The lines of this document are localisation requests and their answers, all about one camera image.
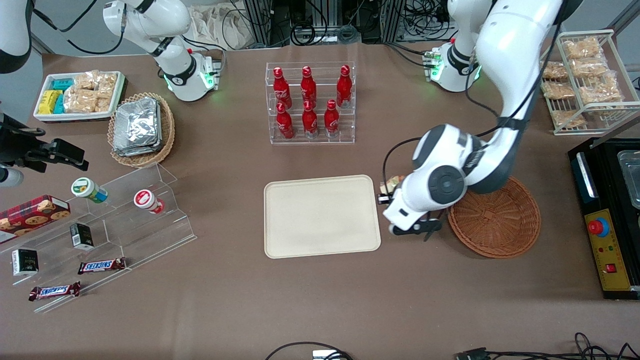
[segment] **snickers bar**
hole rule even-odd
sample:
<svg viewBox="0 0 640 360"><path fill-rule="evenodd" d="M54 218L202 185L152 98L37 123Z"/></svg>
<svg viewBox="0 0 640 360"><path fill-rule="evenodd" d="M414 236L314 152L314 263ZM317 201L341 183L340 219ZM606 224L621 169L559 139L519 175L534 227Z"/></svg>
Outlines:
<svg viewBox="0 0 640 360"><path fill-rule="evenodd" d="M98 272L106 270L120 270L127 267L125 258L117 258L113 260L94 261L93 263L80 263L78 275L85 272Z"/></svg>
<svg viewBox="0 0 640 360"><path fill-rule="evenodd" d="M65 295L80 295L80 282L71 285L53 286L51 288L40 288L36 286L29 294L29 301L48 299L50 297L58 297Z"/></svg>

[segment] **oval wicker basket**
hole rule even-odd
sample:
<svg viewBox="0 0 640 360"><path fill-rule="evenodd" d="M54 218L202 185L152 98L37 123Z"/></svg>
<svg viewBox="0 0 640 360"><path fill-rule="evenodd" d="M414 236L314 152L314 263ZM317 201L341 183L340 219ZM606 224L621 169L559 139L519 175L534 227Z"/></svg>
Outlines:
<svg viewBox="0 0 640 360"><path fill-rule="evenodd" d="M112 158L116 159L117 162L130 167L140 168L151 163L159 163L160 161L163 161L167 155L169 155L175 139L175 122L173 121L173 113L171 112L171 109L169 109L169 105L160 95L143 92L142 94L136 94L124 99L122 103L138 101L144 97L152 97L160 103L160 121L162 123L163 146L160 151L135 156L119 156L113 150L111 151ZM113 148L114 121L115 113L111 114L111 119L109 120L109 131L107 132L107 141L109 142L109 145L111 145L111 148Z"/></svg>

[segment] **aluminum foil package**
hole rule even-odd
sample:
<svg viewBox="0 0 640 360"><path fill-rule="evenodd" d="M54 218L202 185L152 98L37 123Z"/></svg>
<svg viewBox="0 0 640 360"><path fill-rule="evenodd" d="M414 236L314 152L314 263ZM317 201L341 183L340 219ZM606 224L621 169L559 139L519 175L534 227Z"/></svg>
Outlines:
<svg viewBox="0 0 640 360"><path fill-rule="evenodd" d="M151 97L120 105L113 127L113 151L120 156L146 154L162 148L160 104Z"/></svg>

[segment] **red aluminum bottle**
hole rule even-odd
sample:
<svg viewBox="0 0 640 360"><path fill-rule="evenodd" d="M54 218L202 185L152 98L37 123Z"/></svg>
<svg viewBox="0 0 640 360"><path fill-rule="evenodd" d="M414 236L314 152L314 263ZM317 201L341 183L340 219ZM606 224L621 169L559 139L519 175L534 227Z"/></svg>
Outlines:
<svg viewBox="0 0 640 360"><path fill-rule="evenodd" d="M293 129L293 123L291 122L291 115L287 113L285 104L283 104L282 102L279 102L276 105L276 110L278 110L276 121L278 122L278 129L282 133L282 136L284 136L285 139L293 138L296 132Z"/></svg>
<svg viewBox="0 0 640 360"><path fill-rule="evenodd" d="M326 131L326 135L330 138L335 138L340 134L338 130L338 120L340 119L340 114L338 110L335 109L335 100L329 100L326 102L326 111L324 112L324 130Z"/></svg>
<svg viewBox="0 0 640 360"><path fill-rule="evenodd" d="M348 65L343 65L340 68L340 79L338 79L336 96L336 102L340 108L348 108L351 106L351 88L353 82L351 81L351 69Z"/></svg>
<svg viewBox="0 0 640 360"><path fill-rule="evenodd" d="M286 106L287 109L291 109L291 92L289 91L289 83L282 75L282 69L279 67L273 68L273 91L276 93L276 99Z"/></svg>
<svg viewBox="0 0 640 360"><path fill-rule="evenodd" d="M316 81L311 76L311 68L308 66L302 68L300 88L302 90L302 101L310 101L312 108L315 109L317 100Z"/></svg>
<svg viewBox="0 0 640 360"><path fill-rule="evenodd" d="M309 100L303 103L305 111L302 113L302 125L305 127L305 136L314 139L318 136L318 116Z"/></svg>

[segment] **yellow control panel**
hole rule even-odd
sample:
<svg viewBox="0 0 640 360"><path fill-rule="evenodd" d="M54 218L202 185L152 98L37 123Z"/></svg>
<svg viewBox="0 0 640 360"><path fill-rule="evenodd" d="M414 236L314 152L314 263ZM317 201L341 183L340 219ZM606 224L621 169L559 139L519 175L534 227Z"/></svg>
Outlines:
<svg viewBox="0 0 640 360"><path fill-rule="evenodd" d="M588 214L584 217L584 221L587 223L591 250L596 259L602 289L628 291L630 284L627 269L618 247L609 209Z"/></svg>

